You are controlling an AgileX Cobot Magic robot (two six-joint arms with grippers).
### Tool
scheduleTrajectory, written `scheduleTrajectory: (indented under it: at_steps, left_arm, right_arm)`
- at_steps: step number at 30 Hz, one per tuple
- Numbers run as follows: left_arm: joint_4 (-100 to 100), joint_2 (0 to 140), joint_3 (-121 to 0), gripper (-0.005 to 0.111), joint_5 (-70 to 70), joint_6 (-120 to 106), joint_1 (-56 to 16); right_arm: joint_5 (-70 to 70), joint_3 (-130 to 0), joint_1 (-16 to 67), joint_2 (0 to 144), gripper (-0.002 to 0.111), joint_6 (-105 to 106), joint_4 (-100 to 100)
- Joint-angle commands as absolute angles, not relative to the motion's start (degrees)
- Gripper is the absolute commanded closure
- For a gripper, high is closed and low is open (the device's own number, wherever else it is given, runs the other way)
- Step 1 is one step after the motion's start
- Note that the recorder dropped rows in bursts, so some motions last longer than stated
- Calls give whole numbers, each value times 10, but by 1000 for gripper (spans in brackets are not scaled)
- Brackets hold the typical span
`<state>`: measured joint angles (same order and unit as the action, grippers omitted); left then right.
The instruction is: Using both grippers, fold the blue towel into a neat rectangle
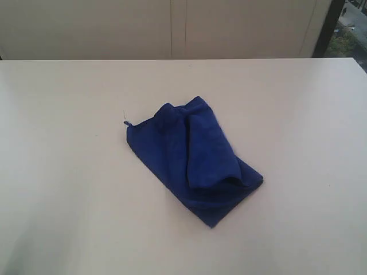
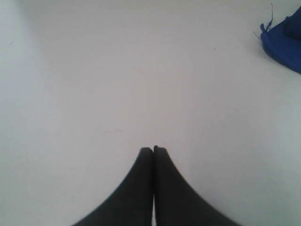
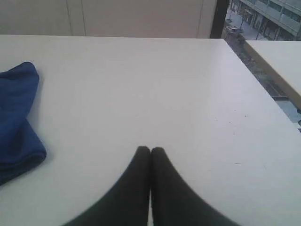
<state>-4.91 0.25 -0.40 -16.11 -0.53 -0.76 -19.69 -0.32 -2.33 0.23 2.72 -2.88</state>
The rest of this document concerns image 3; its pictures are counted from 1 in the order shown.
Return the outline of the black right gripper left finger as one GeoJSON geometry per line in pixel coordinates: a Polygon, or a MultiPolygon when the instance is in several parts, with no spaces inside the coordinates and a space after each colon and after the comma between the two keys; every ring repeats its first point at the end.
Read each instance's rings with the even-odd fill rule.
{"type": "Polygon", "coordinates": [[[67,226],[146,226],[150,202],[151,151],[137,148],[114,186],[67,226]]]}

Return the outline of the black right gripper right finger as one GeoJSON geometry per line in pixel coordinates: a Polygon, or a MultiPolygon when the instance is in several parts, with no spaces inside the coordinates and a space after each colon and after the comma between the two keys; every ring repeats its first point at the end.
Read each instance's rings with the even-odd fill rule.
{"type": "Polygon", "coordinates": [[[151,208],[155,226],[234,226],[182,179],[165,150],[151,151],[151,208]]]}

